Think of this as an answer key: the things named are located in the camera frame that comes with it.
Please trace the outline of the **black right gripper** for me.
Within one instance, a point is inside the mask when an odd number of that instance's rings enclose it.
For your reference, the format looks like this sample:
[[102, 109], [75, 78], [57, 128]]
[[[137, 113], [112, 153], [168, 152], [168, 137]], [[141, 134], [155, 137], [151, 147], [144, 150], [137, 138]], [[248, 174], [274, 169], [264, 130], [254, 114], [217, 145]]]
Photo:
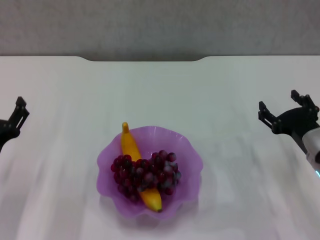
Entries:
[[258, 119], [274, 134], [291, 136], [301, 150], [307, 154], [303, 136], [311, 130], [320, 128], [317, 123], [320, 108], [314, 104], [309, 94], [300, 95], [296, 90], [292, 90], [290, 97], [301, 107], [288, 110], [275, 117], [264, 102], [260, 101], [258, 103]]

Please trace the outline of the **yellow banana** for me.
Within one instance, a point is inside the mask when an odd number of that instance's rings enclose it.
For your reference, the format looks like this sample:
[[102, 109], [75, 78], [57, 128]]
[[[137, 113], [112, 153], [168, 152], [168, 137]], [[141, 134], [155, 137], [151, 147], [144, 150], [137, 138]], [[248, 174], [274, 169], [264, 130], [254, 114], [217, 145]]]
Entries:
[[121, 133], [122, 153], [131, 157], [131, 165], [134, 168], [134, 184], [136, 190], [147, 208], [154, 212], [162, 211], [162, 199], [160, 192], [155, 187], [149, 188], [144, 177], [147, 175], [147, 161], [141, 157], [135, 138], [130, 132], [127, 122], [122, 123]]

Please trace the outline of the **purple wavy plastic bowl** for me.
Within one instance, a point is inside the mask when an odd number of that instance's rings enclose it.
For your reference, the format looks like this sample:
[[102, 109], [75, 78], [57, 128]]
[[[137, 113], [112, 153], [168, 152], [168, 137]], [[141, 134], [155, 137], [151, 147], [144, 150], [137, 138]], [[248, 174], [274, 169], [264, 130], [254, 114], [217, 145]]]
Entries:
[[182, 177], [172, 195], [161, 196], [162, 212], [156, 213], [139, 201], [133, 203], [117, 188], [111, 171], [113, 160], [122, 154], [121, 135], [118, 134], [97, 158], [99, 168], [96, 189], [101, 196], [112, 199], [117, 211], [126, 218], [147, 215], [157, 220], [167, 220], [176, 215], [178, 208], [187, 202], [198, 199], [201, 186], [203, 161], [189, 140], [173, 130], [160, 126], [143, 126], [130, 130], [141, 156], [149, 159], [153, 152], [166, 150], [177, 156], [178, 169]]

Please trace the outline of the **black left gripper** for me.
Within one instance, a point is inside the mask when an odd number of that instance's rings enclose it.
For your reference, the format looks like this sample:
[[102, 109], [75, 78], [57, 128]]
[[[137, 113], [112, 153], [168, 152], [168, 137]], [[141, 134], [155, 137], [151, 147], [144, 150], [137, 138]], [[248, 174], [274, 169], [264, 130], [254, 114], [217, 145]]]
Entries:
[[15, 109], [9, 119], [0, 120], [0, 153], [8, 141], [20, 135], [20, 129], [30, 114], [26, 106], [26, 101], [19, 96], [15, 103]]

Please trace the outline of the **dark red grape bunch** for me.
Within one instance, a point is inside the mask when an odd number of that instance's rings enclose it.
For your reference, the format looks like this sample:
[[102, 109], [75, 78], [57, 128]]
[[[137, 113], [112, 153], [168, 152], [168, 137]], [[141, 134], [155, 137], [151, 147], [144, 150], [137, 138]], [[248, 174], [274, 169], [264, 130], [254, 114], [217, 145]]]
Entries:
[[151, 190], [172, 195], [181, 179], [177, 156], [165, 150], [154, 152], [150, 159], [132, 160], [128, 154], [114, 159], [110, 166], [118, 191], [133, 202], [151, 202]]

